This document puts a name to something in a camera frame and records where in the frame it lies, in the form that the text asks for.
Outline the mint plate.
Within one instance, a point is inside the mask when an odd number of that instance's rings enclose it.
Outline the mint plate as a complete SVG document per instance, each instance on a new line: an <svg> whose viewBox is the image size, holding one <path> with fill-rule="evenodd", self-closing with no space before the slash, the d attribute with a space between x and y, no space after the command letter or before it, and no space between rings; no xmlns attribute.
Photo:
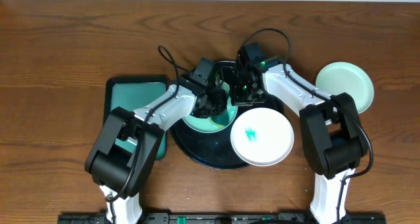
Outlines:
<svg viewBox="0 0 420 224"><path fill-rule="evenodd" d="M316 77L316 87L334 95L348 93L354 99L359 114L365 112L374 99L370 77L349 62L332 62L322 68Z"/></svg>
<svg viewBox="0 0 420 224"><path fill-rule="evenodd" d="M231 99L229 96L229 85L227 83L223 83L222 88L226 91L226 95L228 97L227 100L227 111L230 116L230 123L229 125L234 121L234 118L236 117L236 114L238 113L238 107L233 106L231 103ZM187 117L184 117L182 120L183 122L190 127L191 129L200 132L200 133L216 133L219 131L222 131L224 128L218 128L214 124L210 122L209 118L196 118L193 115L189 115Z"/></svg>

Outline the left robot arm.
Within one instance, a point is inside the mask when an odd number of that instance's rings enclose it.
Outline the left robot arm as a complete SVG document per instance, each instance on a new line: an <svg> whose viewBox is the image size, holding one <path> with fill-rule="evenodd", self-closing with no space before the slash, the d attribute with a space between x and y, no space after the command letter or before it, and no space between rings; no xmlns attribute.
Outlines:
<svg viewBox="0 0 420 224"><path fill-rule="evenodd" d="M188 116L210 118L226 111L221 68L221 62L203 58L193 71L178 74L150 104L133 111L120 106L110 111L85 162L85 171L104 192L108 223L140 220L138 194L170 127Z"/></svg>

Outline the white plate with stain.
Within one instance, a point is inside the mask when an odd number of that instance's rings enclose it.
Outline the white plate with stain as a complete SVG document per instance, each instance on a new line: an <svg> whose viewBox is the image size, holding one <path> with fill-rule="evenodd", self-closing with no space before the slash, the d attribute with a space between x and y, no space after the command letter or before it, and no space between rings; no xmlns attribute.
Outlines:
<svg viewBox="0 0 420 224"><path fill-rule="evenodd" d="M273 166L284 160L294 144L289 120L270 108L254 108L234 122L230 142L234 152L253 166Z"/></svg>

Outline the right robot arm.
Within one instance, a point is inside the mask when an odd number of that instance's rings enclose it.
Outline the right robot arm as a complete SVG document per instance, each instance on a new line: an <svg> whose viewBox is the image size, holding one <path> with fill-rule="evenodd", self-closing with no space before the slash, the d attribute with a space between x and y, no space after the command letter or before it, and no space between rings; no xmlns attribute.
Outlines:
<svg viewBox="0 0 420 224"><path fill-rule="evenodd" d="M241 45L233 76L233 105L254 106L274 97L298 115L304 155L316 174L310 211L318 223L341 223L348 180L373 165L373 148L354 99L319 90L294 72L286 58L267 58L256 42Z"/></svg>

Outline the green yellow sponge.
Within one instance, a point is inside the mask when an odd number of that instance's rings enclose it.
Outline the green yellow sponge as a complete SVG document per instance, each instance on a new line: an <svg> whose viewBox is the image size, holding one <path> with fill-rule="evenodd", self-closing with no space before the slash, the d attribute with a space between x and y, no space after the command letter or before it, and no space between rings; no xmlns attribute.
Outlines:
<svg viewBox="0 0 420 224"><path fill-rule="evenodd" d="M211 116L210 122L217 126L218 128L224 128L229 125L230 123L230 116L227 110L225 110L222 114Z"/></svg>

